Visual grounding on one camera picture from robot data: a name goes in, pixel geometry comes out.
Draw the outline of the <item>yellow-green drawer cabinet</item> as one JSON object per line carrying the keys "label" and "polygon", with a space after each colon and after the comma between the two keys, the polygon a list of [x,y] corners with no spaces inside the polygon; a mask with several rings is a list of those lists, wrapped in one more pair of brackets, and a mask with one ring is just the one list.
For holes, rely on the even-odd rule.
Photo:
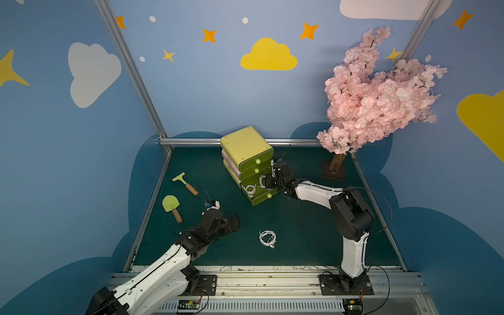
{"label": "yellow-green drawer cabinet", "polygon": [[[235,131],[221,138],[223,164],[239,189],[252,206],[256,206],[277,194],[277,189],[261,188],[259,177],[272,173],[274,148],[252,126]],[[255,185],[256,193],[250,198],[247,185]]]}

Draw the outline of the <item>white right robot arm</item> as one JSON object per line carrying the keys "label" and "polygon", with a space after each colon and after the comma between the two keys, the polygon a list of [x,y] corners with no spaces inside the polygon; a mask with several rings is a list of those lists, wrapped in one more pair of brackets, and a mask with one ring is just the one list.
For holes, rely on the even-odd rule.
{"label": "white right robot arm", "polygon": [[318,204],[332,211],[335,225],[343,237],[342,279],[355,284],[366,275],[365,256],[374,215],[355,187],[332,188],[295,178],[286,162],[272,163],[272,173],[262,175],[259,184],[282,194]]}

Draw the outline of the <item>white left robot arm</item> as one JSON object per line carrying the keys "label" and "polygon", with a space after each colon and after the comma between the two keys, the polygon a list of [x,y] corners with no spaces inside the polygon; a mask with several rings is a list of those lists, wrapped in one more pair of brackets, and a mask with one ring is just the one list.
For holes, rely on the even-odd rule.
{"label": "white left robot arm", "polygon": [[168,299],[198,287],[199,270],[193,262],[219,238],[237,232],[240,218],[208,209],[199,223],[180,234],[177,241],[147,269],[109,290],[103,287],[92,297],[86,314],[152,314]]}

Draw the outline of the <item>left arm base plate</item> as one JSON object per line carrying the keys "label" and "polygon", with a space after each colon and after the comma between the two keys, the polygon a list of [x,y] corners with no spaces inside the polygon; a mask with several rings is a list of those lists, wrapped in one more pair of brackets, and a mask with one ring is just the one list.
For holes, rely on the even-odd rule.
{"label": "left arm base plate", "polygon": [[215,296],[218,276],[214,274],[201,274],[189,281],[185,295],[200,295],[203,291],[209,296]]}

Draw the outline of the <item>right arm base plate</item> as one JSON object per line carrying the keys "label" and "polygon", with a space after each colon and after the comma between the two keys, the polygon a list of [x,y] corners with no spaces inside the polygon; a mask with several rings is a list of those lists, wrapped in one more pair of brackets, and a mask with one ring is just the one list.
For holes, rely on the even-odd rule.
{"label": "right arm base plate", "polygon": [[374,295],[371,281],[366,273],[358,278],[323,273],[318,276],[322,295]]}

